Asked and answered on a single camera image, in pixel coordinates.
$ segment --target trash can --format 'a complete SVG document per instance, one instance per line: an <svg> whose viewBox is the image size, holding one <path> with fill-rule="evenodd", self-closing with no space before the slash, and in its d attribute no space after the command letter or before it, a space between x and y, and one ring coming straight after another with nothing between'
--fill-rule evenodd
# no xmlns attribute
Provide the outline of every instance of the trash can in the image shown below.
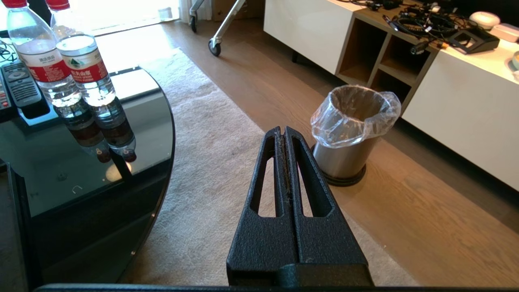
<svg viewBox="0 0 519 292"><path fill-rule="evenodd" d="M392 92L345 85L333 89L311 118L317 143L313 156L331 185L358 183L378 138L400 116L401 104Z"/></svg>

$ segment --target caster wheel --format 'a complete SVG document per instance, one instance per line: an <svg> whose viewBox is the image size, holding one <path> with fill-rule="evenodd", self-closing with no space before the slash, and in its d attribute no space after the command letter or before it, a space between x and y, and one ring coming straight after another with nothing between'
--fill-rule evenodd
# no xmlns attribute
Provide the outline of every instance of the caster wheel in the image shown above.
<svg viewBox="0 0 519 292"><path fill-rule="evenodd" d="M196 17L191 16L189 18L189 25L191 26L191 30L196 33Z"/></svg>
<svg viewBox="0 0 519 292"><path fill-rule="evenodd" d="M220 53L222 52L222 48L220 47L220 44L216 44L214 48L211 46L211 40L209 40L209 51L211 51L211 54L218 57Z"/></svg>

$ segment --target white device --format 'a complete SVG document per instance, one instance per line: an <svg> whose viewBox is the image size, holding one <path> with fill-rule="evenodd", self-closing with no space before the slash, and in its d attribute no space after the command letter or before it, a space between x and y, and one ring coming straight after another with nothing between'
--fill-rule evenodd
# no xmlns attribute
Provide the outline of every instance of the white device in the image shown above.
<svg viewBox="0 0 519 292"><path fill-rule="evenodd" d="M496 25L492 28L490 34L512 43L517 43L519 40L519 28L507 23Z"/></svg>
<svg viewBox="0 0 519 292"><path fill-rule="evenodd" d="M501 19L499 19L497 15L485 11L474 12L469 19L477 23L484 30L491 30L495 25L501 23Z"/></svg>

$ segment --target round coffee table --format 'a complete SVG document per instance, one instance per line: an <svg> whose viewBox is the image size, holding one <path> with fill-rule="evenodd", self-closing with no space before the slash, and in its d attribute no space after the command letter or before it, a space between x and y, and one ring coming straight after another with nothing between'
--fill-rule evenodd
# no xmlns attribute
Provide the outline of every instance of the round coffee table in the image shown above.
<svg viewBox="0 0 519 292"><path fill-rule="evenodd" d="M112 80L134 133L130 159L111 150L108 138L69 131L53 110L0 124L0 159L18 185L10 194L13 236L30 289L118 281L160 210L175 148L170 105L138 67Z"/></svg>

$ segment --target clear trash bag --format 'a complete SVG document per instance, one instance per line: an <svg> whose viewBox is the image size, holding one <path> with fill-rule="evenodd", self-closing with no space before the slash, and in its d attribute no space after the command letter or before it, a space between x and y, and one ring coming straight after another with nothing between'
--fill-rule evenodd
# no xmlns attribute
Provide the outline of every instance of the clear trash bag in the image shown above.
<svg viewBox="0 0 519 292"><path fill-rule="evenodd" d="M333 89L312 115L312 135L329 148L342 148L382 136L391 129L402 105L392 92L358 85Z"/></svg>

